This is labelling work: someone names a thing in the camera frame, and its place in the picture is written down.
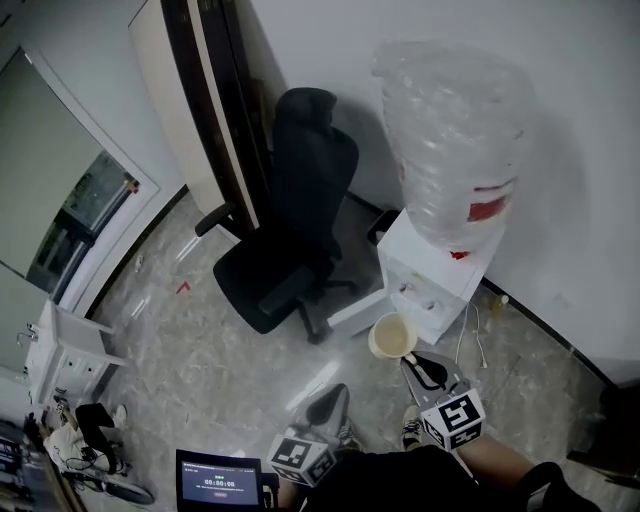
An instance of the screen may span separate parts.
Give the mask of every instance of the screen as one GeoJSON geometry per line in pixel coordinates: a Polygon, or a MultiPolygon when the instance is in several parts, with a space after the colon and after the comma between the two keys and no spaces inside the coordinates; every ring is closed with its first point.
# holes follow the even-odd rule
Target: screen
{"type": "Polygon", "coordinates": [[[182,498],[219,505],[258,505],[256,471],[182,463],[182,498]]]}

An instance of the office chair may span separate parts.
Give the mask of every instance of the office chair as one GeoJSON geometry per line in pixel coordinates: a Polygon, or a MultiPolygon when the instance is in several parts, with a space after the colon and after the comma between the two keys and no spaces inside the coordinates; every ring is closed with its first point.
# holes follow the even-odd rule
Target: office chair
{"type": "MultiPolygon", "coordinates": [[[[276,105],[273,125],[273,171],[269,193],[271,215],[227,252],[213,273],[231,305],[260,334],[266,334],[298,310],[310,343],[322,340],[303,303],[315,301],[326,288],[352,281],[330,281],[341,250],[332,227],[358,163],[358,147],[331,126],[336,96],[297,88],[276,105]]],[[[220,224],[233,232],[225,203],[196,226],[203,236],[220,224]]]]}

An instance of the white cable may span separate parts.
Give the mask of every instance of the white cable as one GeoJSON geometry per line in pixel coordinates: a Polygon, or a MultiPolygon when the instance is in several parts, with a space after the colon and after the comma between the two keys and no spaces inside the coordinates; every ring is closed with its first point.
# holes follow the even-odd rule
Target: white cable
{"type": "Polygon", "coordinates": [[[487,360],[484,357],[484,350],[482,349],[482,343],[480,343],[480,311],[478,307],[471,301],[467,303],[467,307],[464,308],[464,320],[462,321],[462,329],[460,330],[460,337],[458,338],[458,346],[456,348],[456,364],[458,364],[458,355],[460,354],[460,344],[462,343],[462,338],[464,336],[464,331],[467,328],[467,317],[469,315],[469,304],[471,304],[476,310],[476,320],[477,320],[477,328],[475,330],[476,334],[476,342],[478,343],[478,347],[480,347],[480,355],[482,356],[482,367],[488,368],[487,360]]]}
{"type": "Polygon", "coordinates": [[[469,314],[469,304],[464,308],[464,320],[462,321],[462,329],[460,329],[460,337],[458,338],[458,348],[456,348],[456,364],[458,364],[458,354],[460,353],[460,343],[464,336],[464,330],[467,328],[467,315],[469,314]]]}
{"type": "Polygon", "coordinates": [[[476,318],[478,319],[478,328],[476,329],[476,341],[478,342],[478,347],[480,347],[480,354],[482,355],[482,367],[483,368],[488,368],[489,365],[487,364],[487,360],[484,358],[484,350],[482,350],[482,343],[480,343],[480,311],[478,310],[478,307],[471,301],[469,301],[469,304],[471,304],[475,310],[476,310],[476,318]]]}

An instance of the white box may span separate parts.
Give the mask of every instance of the white box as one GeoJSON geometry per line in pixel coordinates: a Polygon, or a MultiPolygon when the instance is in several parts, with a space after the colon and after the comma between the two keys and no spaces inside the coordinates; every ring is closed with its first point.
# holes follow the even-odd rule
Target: white box
{"type": "Polygon", "coordinates": [[[424,430],[446,451],[478,439],[486,415],[475,389],[421,413],[424,430]]]}
{"type": "Polygon", "coordinates": [[[336,465],[328,444],[281,434],[274,439],[267,461],[281,478],[311,487],[336,465]]]}

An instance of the white cabinet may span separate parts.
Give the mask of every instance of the white cabinet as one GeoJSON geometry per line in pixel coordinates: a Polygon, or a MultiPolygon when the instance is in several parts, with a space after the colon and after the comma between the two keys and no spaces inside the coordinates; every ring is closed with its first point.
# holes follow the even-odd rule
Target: white cabinet
{"type": "Polygon", "coordinates": [[[352,336],[398,311],[416,325],[421,339],[435,345],[471,300],[503,232],[456,260],[420,236],[403,210],[378,244],[384,288],[333,315],[329,325],[352,336]]]}
{"type": "Polygon", "coordinates": [[[58,395],[77,407],[91,400],[110,364],[126,364],[104,350],[100,333],[113,334],[112,329],[78,317],[49,300],[34,327],[38,341],[32,342],[25,364],[33,405],[52,406],[53,397],[58,395]]]}

